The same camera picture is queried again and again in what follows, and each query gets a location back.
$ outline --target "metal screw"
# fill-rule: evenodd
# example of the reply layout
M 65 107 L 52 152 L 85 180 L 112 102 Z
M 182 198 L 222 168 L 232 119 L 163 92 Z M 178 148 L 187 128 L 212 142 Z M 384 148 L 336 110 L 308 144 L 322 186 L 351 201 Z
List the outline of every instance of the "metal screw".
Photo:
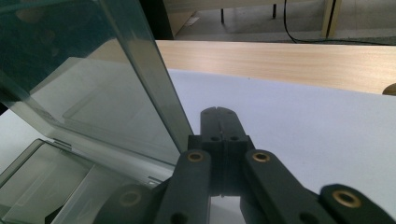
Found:
M 192 152 L 187 157 L 189 161 L 198 162 L 204 159 L 204 155 L 200 152 Z
M 357 208 L 361 206 L 361 200 L 347 190 L 336 190 L 332 193 L 332 196 L 338 203 L 342 204 L 343 206 L 350 208 Z
M 140 194 L 140 192 L 130 190 L 120 196 L 120 204 L 124 207 L 130 207 L 137 205 L 141 199 L 142 195 Z
M 256 152 L 253 154 L 253 159 L 259 162 L 267 162 L 270 160 L 270 156 L 262 152 Z

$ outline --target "transparent plastic sheet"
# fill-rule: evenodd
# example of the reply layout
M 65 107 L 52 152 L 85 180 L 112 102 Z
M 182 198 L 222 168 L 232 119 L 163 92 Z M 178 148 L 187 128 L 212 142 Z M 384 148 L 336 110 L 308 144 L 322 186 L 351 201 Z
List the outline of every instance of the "transparent plastic sheet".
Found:
M 187 149 L 191 128 L 138 1 L 8 0 L 0 17 L 1 101 L 41 133 L 166 163 Z M 116 38 L 124 52 L 107 58 L 130 64 L 86 59 Z

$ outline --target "black cable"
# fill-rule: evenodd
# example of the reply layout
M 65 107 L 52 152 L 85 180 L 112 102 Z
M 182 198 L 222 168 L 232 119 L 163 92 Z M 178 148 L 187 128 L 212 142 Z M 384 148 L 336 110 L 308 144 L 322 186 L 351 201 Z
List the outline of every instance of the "black cable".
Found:
M 343 40 L 343 39 L 314 39 L 314 40 L 302 40 L 293 37 L 288 30 L 288 25 L 286 23 L 286 3 L 288 0 L 285 0 L 285 6 L 283 7 L 283 25 L 285 27 L 285 31 L 290 37 L 290 39 L 298 44 L 301 43 L 308 43 L 308 44 L 316 44 L 316 43 L 323 43 L 323 42 L 344 42 L 344 43 L 359 43 L 359 44 L 370 44 L 370 45 L 379 45 L 379 46 L 395 46 L 391 44 L 382 44 L 382 43 L 375 43 L 375 42 L 368 42 L 368 41 L 359 41 L 359 40 Z

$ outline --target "floor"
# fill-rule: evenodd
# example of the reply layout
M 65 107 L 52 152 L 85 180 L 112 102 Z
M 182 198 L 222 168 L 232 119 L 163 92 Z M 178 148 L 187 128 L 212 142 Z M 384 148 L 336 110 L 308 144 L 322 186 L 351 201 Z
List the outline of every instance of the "floor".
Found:
M 287 25 L 291 35 L 300 39 L 320 38 L 324 6 L 324 0 L 287 3 Z M 176 39 L 288 41 L 290 38 L 283 25 L 283 9 L 283 4 L 277 5 L 277 16 L 273 19 L 272 6 L 226 8 L 224 24 L 220 22 L 220 10 L 198 11 L 193 17 L 199 19 L 191 26 L 184 26 Z M 342 0 L 333 38 L 396 36 L 395 11 L 395 0 Z

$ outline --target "plastic box lid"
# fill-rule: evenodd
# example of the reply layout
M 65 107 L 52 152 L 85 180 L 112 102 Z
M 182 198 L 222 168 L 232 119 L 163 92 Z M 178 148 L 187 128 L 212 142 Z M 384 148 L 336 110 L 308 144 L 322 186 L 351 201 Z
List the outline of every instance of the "plastic box lid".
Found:
M 126 150 L 175 164 L 187 149 L 190 124 L 137 1 L 3 1 L 0 31 L 1 102 L 39 132 L 102 162 Z M 123 52 L 100 50 L 115 41 Z

